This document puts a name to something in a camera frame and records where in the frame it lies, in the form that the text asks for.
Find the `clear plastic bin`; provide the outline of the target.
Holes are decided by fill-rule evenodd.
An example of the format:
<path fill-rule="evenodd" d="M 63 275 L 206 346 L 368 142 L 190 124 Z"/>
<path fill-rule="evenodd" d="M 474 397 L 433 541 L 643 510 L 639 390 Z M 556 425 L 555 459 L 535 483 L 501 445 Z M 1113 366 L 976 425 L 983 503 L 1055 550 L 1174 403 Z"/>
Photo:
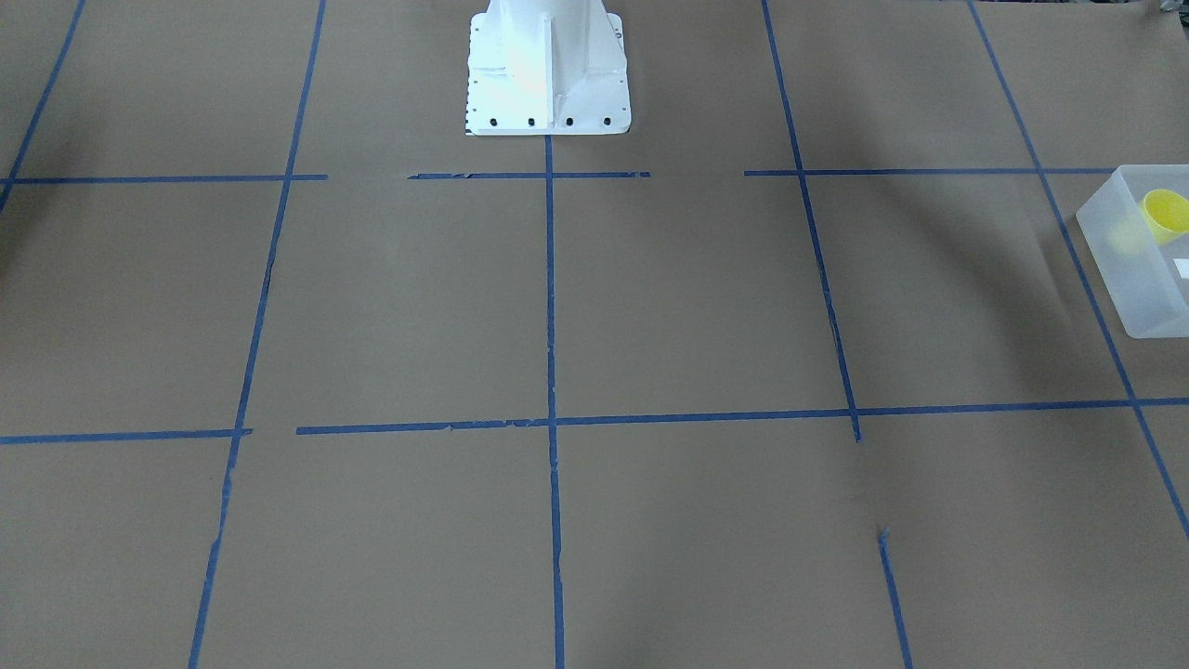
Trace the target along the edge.
<path fill-rule="evenodd" d="M 1185 164 L 1126 164 L 1076 212 L 1076 220 L 1103 276 L 1105 288 L 1130 337 L 1188 335 L 1188 232 L 1141 255 L 1112 250 L 1111 232 L 1139 198 L 1155 188 L 1188 196 Z"/>

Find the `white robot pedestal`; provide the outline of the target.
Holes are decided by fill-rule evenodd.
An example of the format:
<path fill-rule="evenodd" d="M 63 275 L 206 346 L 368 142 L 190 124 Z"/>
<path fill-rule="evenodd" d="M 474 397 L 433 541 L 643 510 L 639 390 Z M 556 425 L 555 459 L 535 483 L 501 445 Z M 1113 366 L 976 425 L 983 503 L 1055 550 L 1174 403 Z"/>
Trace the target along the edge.
<path fill-rule="evenodd" d="M 490 1 L 470 19 L 467 135 L 619 135 L 633 127 L 619 14 L 602 1 Z"/>

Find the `yellow plastic cup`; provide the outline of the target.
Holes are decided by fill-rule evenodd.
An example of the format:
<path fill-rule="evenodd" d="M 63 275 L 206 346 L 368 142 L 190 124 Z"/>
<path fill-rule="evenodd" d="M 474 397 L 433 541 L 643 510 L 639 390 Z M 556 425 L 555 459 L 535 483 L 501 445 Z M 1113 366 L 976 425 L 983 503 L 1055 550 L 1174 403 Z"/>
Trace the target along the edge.
<path fill-rule="evenodd" d="M 1169 188 L 1144 194 L 1111 232 L 1112 250 L 1141 255 L 1149 247 L 1175 242 L 1188 232 L 1188 198 Z"/>

